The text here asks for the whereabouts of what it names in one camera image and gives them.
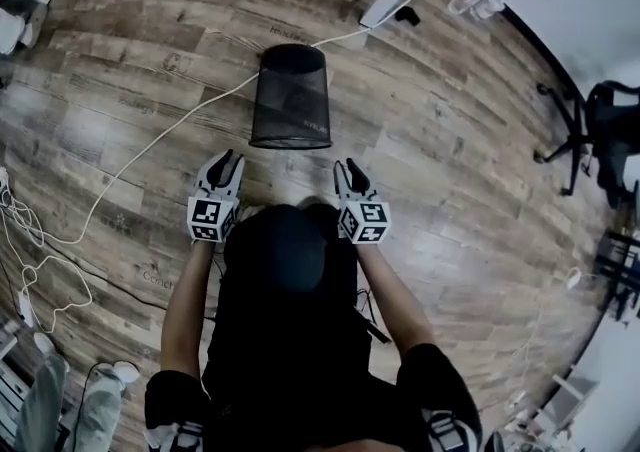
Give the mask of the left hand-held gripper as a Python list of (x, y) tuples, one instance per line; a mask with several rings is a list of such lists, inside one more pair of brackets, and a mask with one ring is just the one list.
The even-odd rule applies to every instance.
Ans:
[(187, 207), (187, 228), (194, 241), (226, 240), (238, 218), (244, 167), (244, 156), (228, 149), (199, 169)]

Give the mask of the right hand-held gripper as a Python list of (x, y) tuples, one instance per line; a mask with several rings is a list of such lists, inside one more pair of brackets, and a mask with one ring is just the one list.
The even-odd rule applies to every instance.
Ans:
[(333, 177), (335, 192), (340, 198), (338, 236), (354, 245), (380, 244), (391, 228), (391, 212), (389, 203), (381, 199), (368, 172), (353, 158), (348, 158), (345, 162), (334, 163)]

